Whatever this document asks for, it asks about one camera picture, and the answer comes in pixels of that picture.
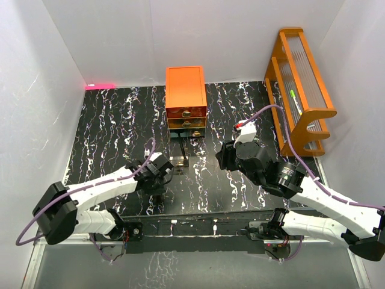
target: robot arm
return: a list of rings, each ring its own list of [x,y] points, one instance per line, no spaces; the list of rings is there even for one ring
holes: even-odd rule
[[[52,200],[68,191],[78,191],[57,202],[37,219],[47,243],[57,244],[78,233],[100,233],[113,240],[120,238],[128,228],[114,209],[89,209],[110,198],[141,189],[148,194],[163,193],[164,176],[171,172],[172,164],[162,154],[155,153],[137,175],[125,178],[141,165],[140,161],[129,163],[113,173],[83,184],[68,187],[61,182],[52,184],[34,208],[34,216]]]
[[[254,185],[278,197],[300,202],[329,218],[309,217],[276,209],[267,224],[252,224],[261,237],[306,235],[343,243],[362,258],[379,261],[385,253],[385,214],[372,208],[349,205],[353,200],[331,190],[326,195],[299,166],[273,161],[266,148],[253,140],[252,123],[235,126],[240,136],[225,141],[216,154],[220,168],[242,172]]]

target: brass drawer pull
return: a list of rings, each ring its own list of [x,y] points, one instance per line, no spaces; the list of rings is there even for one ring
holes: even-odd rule
[[[184,122],[182,124],[182,127],[184,127],[184,128],[189,128],[190,126],[191,126],[191,122]]]
[[[182,113],[182,117],[190,117],[191,116],[191,113],[188,111],[188,110],[185,110],[183,113]]]

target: black marble surface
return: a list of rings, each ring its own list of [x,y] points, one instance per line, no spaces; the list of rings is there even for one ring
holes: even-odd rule
[[[206,136],[188,139],[189,174],[174,176],[167,186],[164,201],[155,202],[152,196],[138,191],[108,200],[94,210],[115,208],[122,216],[132,216],[302,206],[271,196],[239,172],[220,170],[215,159],[221,142],[234,138],[232,126],[269,104],[264,83],[206,84],[206,94]],[[169,157],[164,98],[163,86],[87,91],[67,169],[67,184],[89,181],[121,168],[128,160],[143,159],[150,137],[156,139],[156,151]],[[257,140],[269,149],[273,158],[295,161],[279,155],[270,111],[258,117],[255,124]],[[315,160],[305,160],[318,174]]]

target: purple cable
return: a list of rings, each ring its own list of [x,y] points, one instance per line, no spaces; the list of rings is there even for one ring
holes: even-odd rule
[[[301,247],[302,247],[303,238],[304,238],[303,236],[300,237],[300,242],[298,244],[298,248],[295,250],[295,253],[293,255],[287,257],[286,259],[284,258],[283,259],[284,261],[289,261],[291,259],[294,259],[294,257],[298,255],[298,253],[299,253],[299,251],[301,250]]]
[[[144,163],[136,170],[134,171],[131,175],[129,176],[125,176],[124,178],[119,178],[117,179],[118,181],[121,181],[121,180],[124,180],[124,179],[129,179],[129,178],[132,178],[133,176],[135,176],[149,161],[150,161],[150,158],[151,156],[153,155],[154,151],[155,151],[155,139],[152,137],[150,138],[150,140],[152,140],[152,148],[151,148],[151,151],[150,151],[150,154],[149,156],[146,158],[146,160],[144,161]],[[102,182],[98,182],[95,184],[95,186],[97,185],[102,185],[102,184],[106,184],[108,182],[112,182],[114,181],[114,179],[109,179],[107,181],[102,181]],[[34,238],[30,238],[26,241],[21,241],[21,239],[24,237],[25,233],[29,230],[29,228],[33,225],[33,223],[35,223],[37,221],[38,218],[40,218],[40,216],[42,214],[45,213],[45,211],[47,211],[50,207],[52,207],[53,205],[55,205],[57,202],[59,202],[60,200],[63,200],[65,197],[68,197],[70,196],[71,194],[74,194],[74,193],[77,193],[79,191],[85,191],[86,189],[88,188],[92,188],[94,187],[94,185],[86,185],[85,187],[81,187],[81,188],[76,188],[72,191],[68,191],[67,193],[65,194],[62,194],[60,197],[57,197],[56,199],[52,200],[51,202],[49,202],[44,208],[42,208],[37,214],[36,216],[33,217],[33,219],[25,226],[25,228],[22,230],[22,232],[20,233],[20,235],[18,236],[18,238],[16,239],[16,245],[17,246],[22,246],[22,245],[25,245],[25,244],[28,244],[30,242],[33,242],[33,241],[36,241],[37,239],[39,238],[42,238],[43,235],[38,235]]]
[[[276,104],[267,105],[267,106],[263,107],[261,110],[259,110],[256,113],[254,113],[253,116],[251,116],[249,119],[247,119],[244,123],[239,124],[238,127],[242,127],[242,126],[248,124],[249,122],[253,121],[255,118],[257,118],[257,116],[259,116],[261,113],[263,113],[265,110],[268,110],[269,108],[276,108],[276,109],[279,110],[279,112],[281,112],[282,119],[283,119],[283,127],[285,128],[286,138],[288,139],[288,144],[289,144],[290,150],[293,152],[295,158],[306,169],[306,171],[308,172],[310,177],[313,179],[313,182],[317,185],[317,187],[319,187],[319,189],[321,191],[323,191],[326,195],[331,196],[331,193],[317,180],[317,177],[314,175],[312,170],[307,166],[307,164],[304,162],[304,160],[294,150],[293,145],[291,143],[291,139],[290,139],[290,134],[289,134],[289,130],[288,130],[288,124],[286,122],[286,115],[285,115],[285,112],[283,111],[282,107],[280,107],[280,106],[278,106]],[[344,203],[344,204],[348,204],[350,206],[363,207],[363,208],[372,208],[372,209],[376,209],[376,210],[380,210],[380,211],[385,211],[384,207],[374,206],[374,205],[367,205],[367,204],[360,204],[360,203],[357,203],[357,202],[348,202],[347,200],[341,199],[340,197],[337,197],[337,196],[331,196],[331,197],[334,200],[337,200],[338,202],[341,202],[341,203]]]

